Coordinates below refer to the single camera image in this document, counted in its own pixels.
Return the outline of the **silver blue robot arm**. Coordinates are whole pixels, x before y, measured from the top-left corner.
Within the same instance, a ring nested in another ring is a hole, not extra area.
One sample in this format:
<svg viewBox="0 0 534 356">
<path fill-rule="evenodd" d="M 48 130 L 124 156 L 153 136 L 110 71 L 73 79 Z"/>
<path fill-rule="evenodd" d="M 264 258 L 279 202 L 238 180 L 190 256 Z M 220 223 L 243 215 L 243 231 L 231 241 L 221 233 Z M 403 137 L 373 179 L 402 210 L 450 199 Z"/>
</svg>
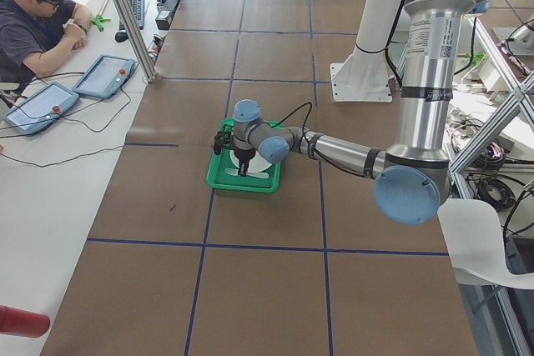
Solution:
<svg viewBox="0 0 534 356">
<path fill-rule="evenodd" d="M 230 137 L 238 174 L 248 172 L 255 156 L 275 164 L 297 152 L 372 179 L 377 206 L 398 223 L 415 225 L 434 217 L 451 187 L 442 143 L 461 20 L 486 11 L 488 3 L 405 0 L 411 20 L 406 69 L 397 134 L 388 149 L 369 148 L 303 127 L 274 129 L 262 119 L 259 104 L 245 99 L 234 106 Z"/>
</svg>

